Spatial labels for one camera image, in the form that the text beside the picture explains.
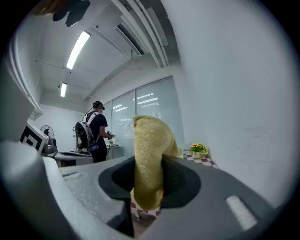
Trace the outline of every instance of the yellow towel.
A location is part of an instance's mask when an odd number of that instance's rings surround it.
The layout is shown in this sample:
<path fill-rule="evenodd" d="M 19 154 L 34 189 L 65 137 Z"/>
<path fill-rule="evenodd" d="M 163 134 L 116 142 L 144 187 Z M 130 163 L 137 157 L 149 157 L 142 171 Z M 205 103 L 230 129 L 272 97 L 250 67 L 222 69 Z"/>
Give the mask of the yellow towel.
<path fill-rule="evenodd" d="M 146 115 L 134 117 L 134 200 L 143 210 L 157 208 L 163 197 L 162 155 L 176 157 L 174 135 L 163 121 Z"/>

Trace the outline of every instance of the red and white checkered cloth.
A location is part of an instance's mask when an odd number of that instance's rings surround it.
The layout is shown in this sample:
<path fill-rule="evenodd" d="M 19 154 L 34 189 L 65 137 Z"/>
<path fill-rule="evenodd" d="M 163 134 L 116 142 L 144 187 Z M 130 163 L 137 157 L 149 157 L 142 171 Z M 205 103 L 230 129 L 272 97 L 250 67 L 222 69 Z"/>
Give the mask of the red and white checkered cloth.
<path fill-rule="evenodd" d="M 183 151 L 183 159 L 187 161 L 194 161 L 195 163 L 203 164 L 204 166 L 212 166 L 214 168 L 218 168 L 218 166 L 211 160 L 210 157 L 202 157 L 201 159 L 194 159 L 193 155 L 188 151 Z M 137 218 L 141 217 L 141 214 L 151 215 L 153 217 L 157 217 L 160 213 L 160 208 L 151 211 L 142 210 L 137 204 L 131 202 L 130 203 L 131 213 L 133 213 Z"/>

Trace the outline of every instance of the black shorts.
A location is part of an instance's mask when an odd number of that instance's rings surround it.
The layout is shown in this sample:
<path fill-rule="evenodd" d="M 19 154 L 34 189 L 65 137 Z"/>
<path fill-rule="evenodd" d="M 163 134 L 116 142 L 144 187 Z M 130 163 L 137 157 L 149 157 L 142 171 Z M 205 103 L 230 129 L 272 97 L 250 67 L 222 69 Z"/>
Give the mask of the black shorts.
<path fill-rule="evenodd" d="M 103 162 L 106 160 L 107 149 L 105 148 L 98 148 L 91 152 L 92 157 L 94 159 L 94 163 Z"/>

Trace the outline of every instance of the fluorescent light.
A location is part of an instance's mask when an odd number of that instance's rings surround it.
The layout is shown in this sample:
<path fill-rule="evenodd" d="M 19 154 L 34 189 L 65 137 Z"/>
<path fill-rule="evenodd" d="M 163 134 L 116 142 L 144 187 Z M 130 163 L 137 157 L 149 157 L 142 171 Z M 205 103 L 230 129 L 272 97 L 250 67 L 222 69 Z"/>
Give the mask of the fluorescent light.
<path fill-rule="evenodd" d="M 87 32 L 82 32 L 77 40 L 77 42 L 75 43 L 75 46 L 71 52 L 71 55 L 69 57 L 69 60 L 67 62 L 67 68 L 72 69 L 73 65 L 80 53 L 80 51 L 82 50 L 84 44 L 86 43 L 86 41 L 89 39 L 90 34 Z"/>
<path fill-rule="evenodd" d="M 121 107 L 121 106 L 123 106 L 123 105 L 119 104 L 119 105 L 114 106 L 112 109 L 115 109 L 115 108 L 118 108 L 118 107 Z"/>
<path fill-rule="evenodd" d="M 124 109 L 126 109 L 127 107 L 123 107 L 123 108 L 120 108 L 120 109 L 118 109 L 118 110 L 114 110 L 115 112 L 118 112 L 118 111 L 121 111 L 121 110 L 124 110 Z"/>
<path fill-rule="evenodd" d="M 143 105 L 141 107 L 150 107 L 150 106 L 153 106 L 153 105 L 159 105 L 159 103 L 150 103 L 150 104 L 147 104 L 147 105 Z"/>
<path fill-rule="evenodd" d="M 152 101 L 155 101 L 155 100 L 158 100 L 158 98 L 157 98 L 157 97 L 151 98 L 151 99 L 148 99 L 148 100 L 146 100 L 146 101 L 139 102 L 139 103 L 137 103 L 137 104 L 143 104 L 143 103 L 152 102 Z"/>
<path fill-rule="evenodd" d="M 153 92 L 153 93 L 150 93 L 150 94 L 147 94 L 147 95 L 144 95 L 144 96 L 137 97 L 136 99 L 145 98 L 145 97 L 151 96 L 151 95 L 154 95 L 154 92 Z"/>
<path fill-rule="evenodd" d="M 61 90 L 60 90 L 60 96 L 63 98 L 65 97 L 66 89 L 67 89 L 67 84 L 63 82 L 61 84 Z"/>

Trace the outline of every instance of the window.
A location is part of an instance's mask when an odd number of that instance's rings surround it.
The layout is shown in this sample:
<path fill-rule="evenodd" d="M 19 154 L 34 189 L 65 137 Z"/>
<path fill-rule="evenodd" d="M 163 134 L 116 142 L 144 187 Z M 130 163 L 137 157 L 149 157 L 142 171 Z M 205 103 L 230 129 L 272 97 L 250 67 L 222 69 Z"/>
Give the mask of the window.
<path fill-rule="evenodd" d="M 104 106 L 105 110 L 103 110 L 102 114 L 105 116 L 106 121 L 107 121 L 108 126 L 105 128 L 105 132 L 107 132 L 107 131 L 111 131 L 112 102 L 109 101 L 108 103 L 104 104 L 103 106 Z M 107 138 L 104 138 L 104 141 L 105 141 L 105 143 L 108 144 Z"/>
<path fill-rule="evenodd" d="M 172 77 L 136 89 L 136 114 L 161 119 L 172 130 L 178 146 L 183 146 L 181 112 Z"/>
<path fill-rule="evenodd" d="M 126 93 L 112 101 L 111 130 L 116 141 L 124 148 L 125 156 L 134 155 L 133 117 L 135 115 L 135 91 Z"/>

